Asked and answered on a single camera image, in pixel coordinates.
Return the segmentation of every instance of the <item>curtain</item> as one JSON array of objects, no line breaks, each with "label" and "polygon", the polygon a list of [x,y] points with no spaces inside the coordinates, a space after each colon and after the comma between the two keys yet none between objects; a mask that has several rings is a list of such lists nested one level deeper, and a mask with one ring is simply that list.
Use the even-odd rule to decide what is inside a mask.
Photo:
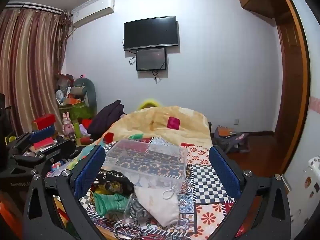
[{"label": "curtain", "polygon": [[70,11],[64,10],[60,17],[59,17],[59,24],[58,24],[58,31],[57,31],[57,68],[54,70],[55,77],[58,80],[61,75],[61,69],[63,66],[64,57],[66,54],[66,47],[67,47],[67,39],[68,39],[68,32],[71,26],[71,13]]},{"label": "curtain", "polygon": [[12,106],[18,135],[31,131],[31,122],[44,114],[55,114],[56,129],[62,130],[54,92],[59,19],[30,9],[0,14],[0,93]]}]

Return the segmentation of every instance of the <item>dark jacket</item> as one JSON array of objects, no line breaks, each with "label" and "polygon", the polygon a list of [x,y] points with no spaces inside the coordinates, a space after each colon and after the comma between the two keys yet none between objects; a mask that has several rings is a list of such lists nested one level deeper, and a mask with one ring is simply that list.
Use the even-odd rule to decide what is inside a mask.
[{"label": "dark jacket", "polygon": [[120,119],[124,114],[124,105],[120,104],[121,101],[105,106],[93,119],[88,127],[87,133],[91,134],[94,140],[98,140],[111,125]]}]

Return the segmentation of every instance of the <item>black screen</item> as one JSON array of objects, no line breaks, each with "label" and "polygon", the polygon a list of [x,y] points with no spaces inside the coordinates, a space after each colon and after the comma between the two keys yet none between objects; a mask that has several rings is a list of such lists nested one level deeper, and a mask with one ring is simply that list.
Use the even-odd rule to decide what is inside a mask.
[{"label": "black screen", "polygon": [[139,49],[136,57],[137,71],[166,69],[165,48]]},{"label": "black screen", "polygon": [[175,16],[124,23],[124,49],[178,45]]}]

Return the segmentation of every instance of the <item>screw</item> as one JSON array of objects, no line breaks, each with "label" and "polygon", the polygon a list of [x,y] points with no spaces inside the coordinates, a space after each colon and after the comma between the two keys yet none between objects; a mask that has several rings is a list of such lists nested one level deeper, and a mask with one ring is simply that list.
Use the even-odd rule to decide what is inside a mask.
[{"label": "screw", "polygon": [[246,171],[244,171],[244,174],[245,174],[247,177],[251,177],[251,176],[252,176],[252,171],[246,170]]},{"label": "screw", "polygon": [[276,179],[276,180],[281,180],[281,176],[280,176],[279,174],[276,174],[276,175],[275,175],[275,179]]},{"label": "screw", "polygon": [[34,179],[34,180],[37,180],[37,179],[39,179],[39,178],[40,178],[40,174],[37,173],[37,174],[33,175],[33,179]]},{"label": "screw", "polygon": [[70,170],[64,170],[64,171],[62,172],[62,176],[63,176],[63,177],[67,177],[67,176],[70,175],[70,173],[71,173]]}]

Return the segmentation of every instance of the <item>wooden floor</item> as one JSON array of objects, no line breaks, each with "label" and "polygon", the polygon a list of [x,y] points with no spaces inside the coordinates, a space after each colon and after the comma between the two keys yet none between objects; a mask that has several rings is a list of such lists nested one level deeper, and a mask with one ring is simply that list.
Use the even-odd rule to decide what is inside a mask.
[{"label": "wooden floor", "polygon": [[229,153],[228,157],[235,160],[242,170],[251,170],[260,177],[271,177],[280,174],[284,159],[273,136],[251,136],[249,153]]}]

